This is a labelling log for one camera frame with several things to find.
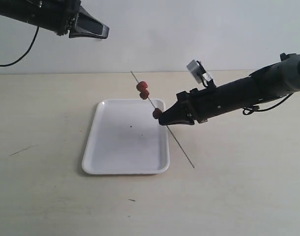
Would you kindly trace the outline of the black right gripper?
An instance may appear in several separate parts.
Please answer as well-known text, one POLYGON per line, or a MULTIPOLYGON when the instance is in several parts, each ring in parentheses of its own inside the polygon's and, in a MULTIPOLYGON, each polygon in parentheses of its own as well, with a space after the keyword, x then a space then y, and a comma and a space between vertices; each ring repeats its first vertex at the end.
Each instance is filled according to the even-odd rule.
POLYGON ((160 125, 195 125, 195 121, 203 123, 205 120, 221 115, 221 105, 217 98, 219 87, 176 94, 177 102, 164 111, 160 118, 160 125))

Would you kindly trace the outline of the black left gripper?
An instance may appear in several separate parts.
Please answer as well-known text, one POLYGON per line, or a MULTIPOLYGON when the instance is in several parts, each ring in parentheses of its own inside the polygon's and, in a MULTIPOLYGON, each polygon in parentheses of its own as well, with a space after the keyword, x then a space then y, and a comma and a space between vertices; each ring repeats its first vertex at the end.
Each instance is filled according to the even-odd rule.
POLYGON ((75 21, 76 31, 69 38, 107 39, 109 27, 92 17, 82 6, 81 0, 40 0, 36 13, 37 25, 58 36, 68 33, 75 21))

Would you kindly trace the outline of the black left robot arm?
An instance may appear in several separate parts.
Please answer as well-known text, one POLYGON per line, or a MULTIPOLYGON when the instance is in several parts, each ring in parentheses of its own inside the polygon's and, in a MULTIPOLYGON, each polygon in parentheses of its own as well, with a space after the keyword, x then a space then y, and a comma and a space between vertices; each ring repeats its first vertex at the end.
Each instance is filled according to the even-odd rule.
POLYGON ((109 27, 92 17, 80 0, 0 0, 0 15, 69 38, 106 39, 109 27))

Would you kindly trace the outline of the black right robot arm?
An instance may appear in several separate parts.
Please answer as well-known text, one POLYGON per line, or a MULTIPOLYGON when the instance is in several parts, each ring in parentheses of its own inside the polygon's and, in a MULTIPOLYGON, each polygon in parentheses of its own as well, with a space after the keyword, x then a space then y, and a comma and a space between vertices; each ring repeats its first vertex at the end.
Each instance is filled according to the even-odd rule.
POLYGON ((251 115, 262 112, 262 103, 284 102, 300 91, 300 54, 282 53, 279 62, 219 87, 201 62, 192 60, 187 69, 204 88, 178 93, 176 103, 160 115, 160 125, 204 123, 238 109, 251 115))

